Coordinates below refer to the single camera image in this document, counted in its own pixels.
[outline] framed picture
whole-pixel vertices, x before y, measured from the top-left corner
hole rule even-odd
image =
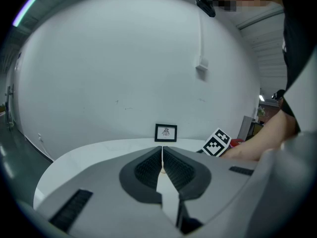
[[[176,142],[177,125],[156,124],[155,142]]]

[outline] white table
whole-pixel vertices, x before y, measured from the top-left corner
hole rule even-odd
[[[55,189],[82,172],[87,167],[131,152],[156,146],[174,146],[196,152],[204,145],[203,140],[177,139],[177,142],[154,142],[153,138],[122,139],[85,145],[55,160],[42,175],[34,194],[33,208]]]

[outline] small black frame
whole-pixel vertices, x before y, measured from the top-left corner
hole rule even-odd
[[[158,139],[158,128],[159,127],[169,127],[169,128],[174,128],[175,129],[175,137],[174,139]],[[155,142],[176,142],[177,139],[177,125],[170,125],[170,124],[156,124],[155,125]]]

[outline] black sleeve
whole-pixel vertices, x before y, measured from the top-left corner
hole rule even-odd
[[[284,6],[284,60],[287,66],[286,91],[296,81],[317,43],[316,25],[311,20],[315,0],[282,0]],[[294,116],[284,100],[281,109]]]

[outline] ceiling light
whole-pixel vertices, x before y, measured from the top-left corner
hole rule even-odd
[[[20,12],[17,14],[15,20],[13,21],[12,25],[14,26],[18,26],[22,20],[22,18],[24,17],[24,15],[26,14],[26,12],[28,11],[28,9],[31,7],[31,5],[34,3],[35,0],[28,0],[25,5],[23,6],[23,8],[20,10]]]

